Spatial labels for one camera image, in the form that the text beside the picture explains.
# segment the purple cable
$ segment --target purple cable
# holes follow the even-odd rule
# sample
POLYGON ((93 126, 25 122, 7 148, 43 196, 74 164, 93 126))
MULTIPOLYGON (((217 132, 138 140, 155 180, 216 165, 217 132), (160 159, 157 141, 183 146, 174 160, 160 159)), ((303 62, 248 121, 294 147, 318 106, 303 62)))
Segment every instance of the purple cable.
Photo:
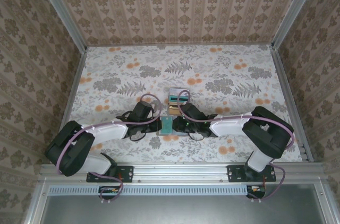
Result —
POLYGON ((97 125, 88 126, 88 127, 85 127, 85 128, 83 128, 83 129, 79 130, 77 133, 75 133, 74 136, 71 137, 71 139, 67 142, 67 144, 65 145, 64 149, 63 149, 62 152, 60 153, 59 158, 58 158, 58 160, 57 160, 57 164, 56 164, 57 173, 60 174, 60 175, 62 174, 62 173, 60 172, 60 163, 61 163, 61 161, 62 161, 62 159, 63 159, 63 157, 64 157, 64 155, 65 155, 66 150, 70 147, 71 143, 72 143, 72 142, 73 142, 73 141, 74 141, 81 133, 83 133, 84 131, 86 131, 86 130, 91 130, 91 129, 95 129, 95 128, 98 128, 98 127, 107 126, 107 125, 114 125, 114 124, 116 124, 116 125, 146 125, 146 124, 152 123, 152 122, 154 122, 155 120, 157 120, 157 119, 160 117, 160 114, 162 113, 162 107, 163 107, 163 106, 162 106, 162 103, 160 102, 159 98, 157 98, 157 97, 156 97, 155 95, 153 95, 153 94, 144 94, 144 95, 141 96, 140 100, 142 100, 143 97, 145 97, 145 96, 154 97, 154 98, 157 100, 158 104, 159 104, 159 112, 158 112, 158 114, 157 114, 157 116, 156 116, 155 118, 153 118, 153 119, 151 119, 151 120, 149 120, 149 121, 147 121, 147 122, 105 122, 105 123, 100 123, 100 124, 97 124, 97 125))
MULTIPOLYGON (((177 106, 178 106, 178 109, 180 110, 181 114, 182 114, 186 119, 188 119, 188 120, 191 120, 191 121, 193 121, 193 122, 215 122, 215 121, 227 120, 227 119, 235 119, 235 118, 236 118, 236 119, 243 119, 243 118, 245 118, 245 119, 257 119, 257 120, 262 120, 262 121, 265 121, 265 122, 268 122, 268 123, 272 123, 272 124, 275 124, 275 125, 277 125, 277 126, 283 128, 283 129, 291 136, 291 138, 292 138, 292 139, 291 139, 291 142, 287 145, 287 147, 285 148, 285 150, 287 150, 288 148, 290 148, 290 147, 294 144, 294 142, 295 142, 295 136, 294 136, 294 134, 292 133, 292 131, 290 131, 286 126, 284 126, 284 125, 282 125, 281 123, 279 123, 279 122, 277 122, 277 121, 275 121, 275 120, 272 120, 272 119, 267 119, 267 118, 262 118, 262 117, 257 117, 257 116, 251 116, 251 115, 236 115, 236 116, 227 116, 227 117, 223 117, 223 118, 206 119, 206 120, 193 119, 193 118, 189 117, 188 115, 186 115, 186 114, 182 111, 181 106, 180 106, 179 98, 180 98, 180 96, 181 96, 183 93, 185 93, 185 92, 188 93, 188 102, 190 101, 190 92, 189 92, 188 90, 182 90, 182 91, 178 94, 178 98, 177 98, 177 106)), ((278 189, 281 187, 281 185, 282 185, 282 183, 283 183, 283 181, 284 181, 284 179, 285 179, 285 177, 286 177, 286 172, 285 172, 285 170, 284 170, 282 167, 279 167, 279 166, 273 164, 273 163, 272 163, 273 160, 274 160, 274 159, 272 159, 272 160, 270 161, 269 164, 270 164, 272 167, 274 167, 274 168, 278 168, 278 169, 282 170, 283 176, 282 176, 281 181, 279 182, 279 184, 278 184, 277 187, 275 188, 275 190, 274 190, 270 195, 268 195, 268 196, 262 198, 261 200, 265 200, 265 199, 268 199, 268 198, 272 197, 272 196, 278 191, 278 189)))
MULTIPOLYGON (((90 174, 93 174, 94 176, 97 176, 97 177, 99 177, 99 178, 115 180, 116 182, 119 182, 119 183, 121 184, 120 190, 118 191, 117 195, 115 195, 114 198, 110 199, 110 201, 116 200, 116 199, 120 196, 120 194, 122 193, 123 188, 124 188, 124 184, 123 184, 123 182, 122 182, 121 180, 119 180, 119 179, 117 179, 117 178, 115 178, 115 177, 100 175, 100 174, 94 173, 94 172, 90 172, 90 174)), ((105 199, 103 198, 103 191, 107 191, 107 190, 109 190, 109 188, 103 188, 103 189, 100 191, 99 197, 100 197, 101 200, 105 200, 105 199)))

